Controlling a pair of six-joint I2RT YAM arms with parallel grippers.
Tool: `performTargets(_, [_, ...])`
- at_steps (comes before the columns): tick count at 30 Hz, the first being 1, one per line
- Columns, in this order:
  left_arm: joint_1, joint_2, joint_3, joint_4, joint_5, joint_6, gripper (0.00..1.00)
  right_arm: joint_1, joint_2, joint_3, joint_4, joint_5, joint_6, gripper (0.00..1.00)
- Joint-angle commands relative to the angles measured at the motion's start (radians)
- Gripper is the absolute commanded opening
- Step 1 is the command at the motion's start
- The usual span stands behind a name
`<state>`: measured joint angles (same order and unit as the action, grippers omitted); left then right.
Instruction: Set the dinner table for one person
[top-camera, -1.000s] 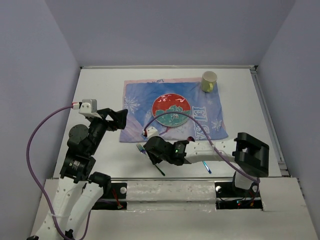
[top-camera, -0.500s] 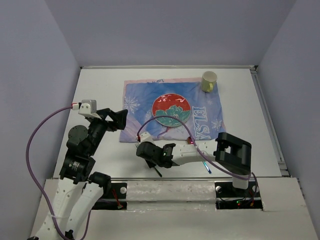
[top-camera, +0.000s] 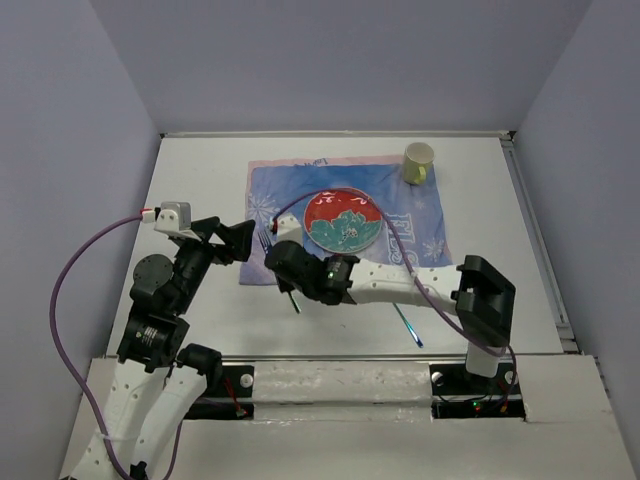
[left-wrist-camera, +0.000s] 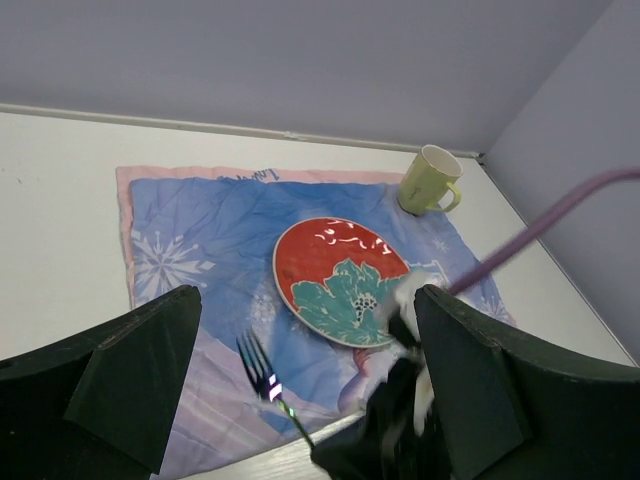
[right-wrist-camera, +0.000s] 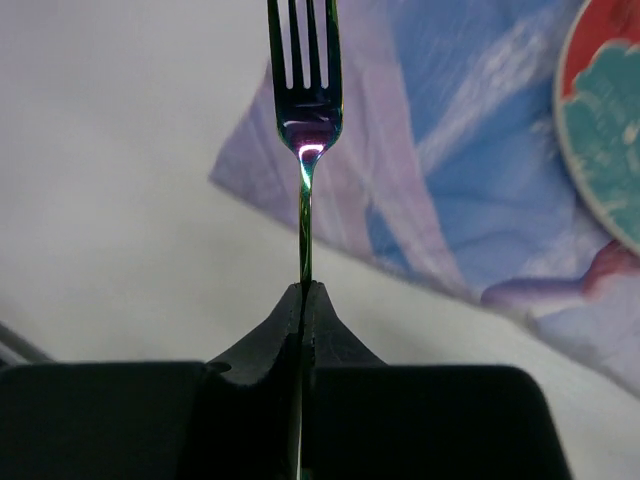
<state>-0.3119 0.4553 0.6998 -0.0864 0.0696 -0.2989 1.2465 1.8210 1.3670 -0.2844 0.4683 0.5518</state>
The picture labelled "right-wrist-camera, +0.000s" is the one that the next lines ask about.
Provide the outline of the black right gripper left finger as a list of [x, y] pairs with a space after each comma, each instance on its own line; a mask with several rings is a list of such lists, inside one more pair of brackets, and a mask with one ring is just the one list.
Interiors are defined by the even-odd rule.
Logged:
[[301, 289], [214, 360], [1, 373], [5, 479], [291, 479]]

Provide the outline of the blue Elsa cloth placemat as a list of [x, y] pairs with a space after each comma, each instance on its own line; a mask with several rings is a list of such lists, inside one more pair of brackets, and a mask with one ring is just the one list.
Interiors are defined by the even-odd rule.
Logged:
[[314, 171], [313, 232], [637, 392], [639, 250], [585, 207], [555, 129], [584, 2], [339, 2], [343, 132]]

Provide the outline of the red teal floral plate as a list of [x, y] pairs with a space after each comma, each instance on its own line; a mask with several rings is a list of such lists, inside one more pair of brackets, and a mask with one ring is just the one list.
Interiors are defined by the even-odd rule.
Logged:
[[560, 50], [555, 129], [585, 207], [639, 250], [639, 4], [586, 1]]

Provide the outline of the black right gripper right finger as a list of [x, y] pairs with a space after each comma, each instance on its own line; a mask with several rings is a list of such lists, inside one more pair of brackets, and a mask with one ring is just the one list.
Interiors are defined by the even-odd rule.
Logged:
[[325, 286], [304, 306], [306, 479], [567, 479], [546, 398], [507, 365], [388, 365]]

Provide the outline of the iridescent rainbow metal fork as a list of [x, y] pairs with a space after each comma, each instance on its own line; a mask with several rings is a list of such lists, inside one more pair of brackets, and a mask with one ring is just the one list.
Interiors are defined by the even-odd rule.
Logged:
[[343, 128], [341, 47], [337, 5], [324, 3], [325, 33], [317, 32], [314, 3], [305, 3], [310, 84], [304, 84], [297, 7], [287, 3], [291, 65], [285, 65], [279, 4], [267, 2], [277, 131], [299, 164], [299, 288], [297, 348], [302, 348], [304, 310], [312, 283], [312, 188], [319, 159]]

